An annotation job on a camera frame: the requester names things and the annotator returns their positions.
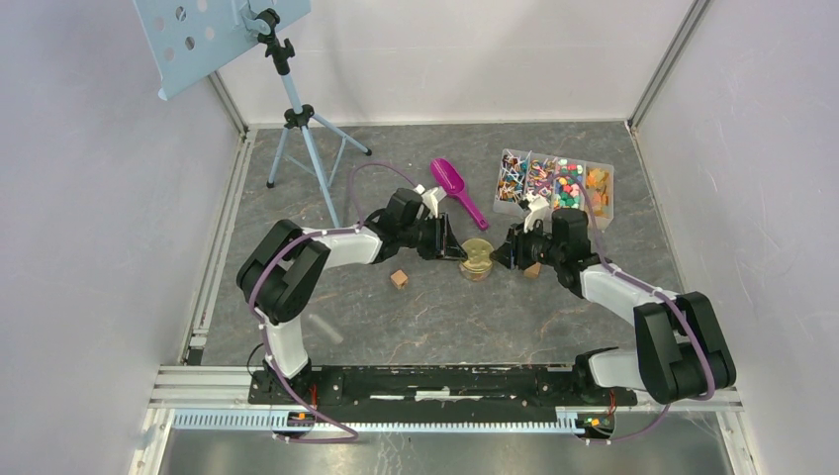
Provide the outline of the clear compartment candy box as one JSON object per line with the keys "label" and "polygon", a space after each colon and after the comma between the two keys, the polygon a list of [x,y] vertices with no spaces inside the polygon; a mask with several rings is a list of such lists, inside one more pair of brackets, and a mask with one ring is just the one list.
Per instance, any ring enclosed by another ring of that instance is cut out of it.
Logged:
{"label": "clear compartment candy box", "polygon": [[519,204],[527,194],[545,198],[555,209],[586,210],[592,206],[597,228],[603,230],[614,217],[614,168],[605,163],[505,148],[493,211],[521,217]]}

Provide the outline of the clear glass jar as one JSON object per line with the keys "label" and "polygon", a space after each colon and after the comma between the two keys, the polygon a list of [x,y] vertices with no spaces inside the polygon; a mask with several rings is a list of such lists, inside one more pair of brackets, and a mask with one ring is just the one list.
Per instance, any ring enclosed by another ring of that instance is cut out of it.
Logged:
{"label": "clear glass jar", "polygon": [[493,266],[494,263],[492,260],[480,260],[476,262],[465,260],[458,264],[461,275],[471,282],[480,282],[488,278]]}

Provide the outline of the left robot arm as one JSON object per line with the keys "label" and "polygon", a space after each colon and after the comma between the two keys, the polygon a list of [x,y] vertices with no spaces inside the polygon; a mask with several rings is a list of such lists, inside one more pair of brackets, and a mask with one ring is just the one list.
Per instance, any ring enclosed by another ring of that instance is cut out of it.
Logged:
{"label": "left robot arm", "polygon": [[287,403],[311,390],[300,315],[331,268],[373,265],[413,249],[423,260],[463,261],[466,250],[448,216],[437,210],[439,188],[400,188],[388,204],[349,228],[303,228],[277,222],[240,267],[235,283],[254,311],[265,338],[265,363],[276,374],[272,388]]}

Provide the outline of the gold jar lid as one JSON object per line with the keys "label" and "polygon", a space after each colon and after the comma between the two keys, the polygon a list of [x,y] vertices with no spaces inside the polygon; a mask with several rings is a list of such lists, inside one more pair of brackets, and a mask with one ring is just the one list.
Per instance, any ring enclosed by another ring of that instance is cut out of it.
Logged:
{"label": "gold jar lid", "polygon": [[491,253],[495,250],[493,245],[482,238],[469,238],[462,243],[462,247],[467,252],[468,257],[466,260],[470,260],[472,262],[480,261],[480,260],[492,260]]}

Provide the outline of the magenta plastic scoop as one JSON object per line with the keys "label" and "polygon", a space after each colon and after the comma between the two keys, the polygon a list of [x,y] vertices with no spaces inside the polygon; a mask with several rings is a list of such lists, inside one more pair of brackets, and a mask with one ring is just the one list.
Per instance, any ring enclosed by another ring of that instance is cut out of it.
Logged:
{"label": "magenta plastic scoop", "polygon": [[431,161],[429,169],[437,184],[464,208],[476,227],[486,231],[489,222],[471,198],[466,181],[456,167],[446,158],[439,157]]}

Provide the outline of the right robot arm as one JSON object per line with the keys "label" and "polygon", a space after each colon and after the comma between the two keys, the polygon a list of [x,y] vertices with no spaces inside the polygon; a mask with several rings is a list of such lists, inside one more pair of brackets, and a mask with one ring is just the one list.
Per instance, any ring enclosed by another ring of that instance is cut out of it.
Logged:
{"label": "right robot arm", "polygon": [[602,348],[576,357],[574,396],[595,404],[610,389],[624,388],[668,405],[707,400],[734,386],[737,369],[709,298],[666,291],[626,273],[602,256],[598,238],[585,212],[561,208],[549,221],[511,226],[491,254],[508,269],[553,268],[562,287],[631,325],[633,349]]}

